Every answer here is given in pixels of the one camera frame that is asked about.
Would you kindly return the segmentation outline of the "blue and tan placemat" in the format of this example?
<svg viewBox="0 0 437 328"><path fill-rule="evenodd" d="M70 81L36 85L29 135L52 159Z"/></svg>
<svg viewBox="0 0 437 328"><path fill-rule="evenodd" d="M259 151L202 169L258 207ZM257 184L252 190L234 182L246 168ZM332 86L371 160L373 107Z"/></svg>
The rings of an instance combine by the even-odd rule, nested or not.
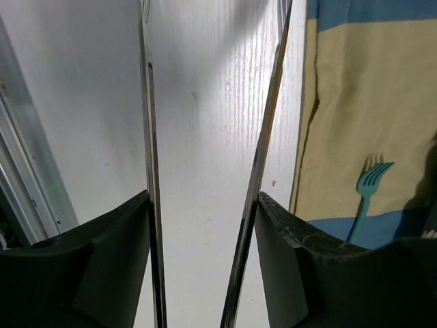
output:
<svg viewBox="0 0 437 328"><path fill-rule="evenodd" d="M346 241L369 155L383 175L355 245L436 236L436 2L309 1L290 211Z"/></svg>

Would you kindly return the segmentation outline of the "aluminium table front rail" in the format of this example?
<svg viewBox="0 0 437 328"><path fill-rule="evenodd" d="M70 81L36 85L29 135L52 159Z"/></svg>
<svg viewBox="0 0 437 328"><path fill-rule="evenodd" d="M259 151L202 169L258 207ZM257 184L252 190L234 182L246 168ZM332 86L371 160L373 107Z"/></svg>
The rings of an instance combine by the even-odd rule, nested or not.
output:
<svg viewBox="0 0 437 328"><path fill-rule="evenodd" d="M7 29L1 26L1 192L25 245L79 225Z"/></svg>

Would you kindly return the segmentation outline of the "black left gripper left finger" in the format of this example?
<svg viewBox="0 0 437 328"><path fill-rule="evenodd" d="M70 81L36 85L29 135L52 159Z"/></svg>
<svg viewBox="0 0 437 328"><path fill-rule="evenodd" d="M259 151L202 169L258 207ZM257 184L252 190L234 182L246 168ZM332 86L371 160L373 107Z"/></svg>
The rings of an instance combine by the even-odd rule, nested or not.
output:
<svg viewBox="0 0 437 328"><path fill-rule="evenodd" d="M142 191L29 248L1 252L2 327L132 327L150 250Z"/></svg>

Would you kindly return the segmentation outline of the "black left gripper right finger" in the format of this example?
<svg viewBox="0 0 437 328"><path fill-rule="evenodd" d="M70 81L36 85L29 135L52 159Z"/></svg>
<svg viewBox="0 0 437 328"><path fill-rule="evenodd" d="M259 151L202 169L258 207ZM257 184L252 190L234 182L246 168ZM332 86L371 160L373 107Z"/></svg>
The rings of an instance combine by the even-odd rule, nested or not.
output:
<svg viewBox="0 0 437 328"><path fill-rule="evenodd" d="M255 233L271 327L435 327L436 240L375 250L294 216L266 193Z"/></svg>

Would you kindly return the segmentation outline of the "teal fork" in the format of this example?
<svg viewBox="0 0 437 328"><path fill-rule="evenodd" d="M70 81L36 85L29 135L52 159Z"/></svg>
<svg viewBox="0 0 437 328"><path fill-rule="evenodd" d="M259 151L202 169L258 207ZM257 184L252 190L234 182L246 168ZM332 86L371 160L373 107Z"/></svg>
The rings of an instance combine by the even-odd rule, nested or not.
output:
<svg viewBox="0 0 437 328"><path fill-rule="evenodd" d="M347 242L357 242L364 220L370 207L371 197L378 191L383 175L394 165L394 162L386 162L381 154L369 155L363 166L362 173L356 184L356 190L361 196L354 223L347 237Z"/></svg>

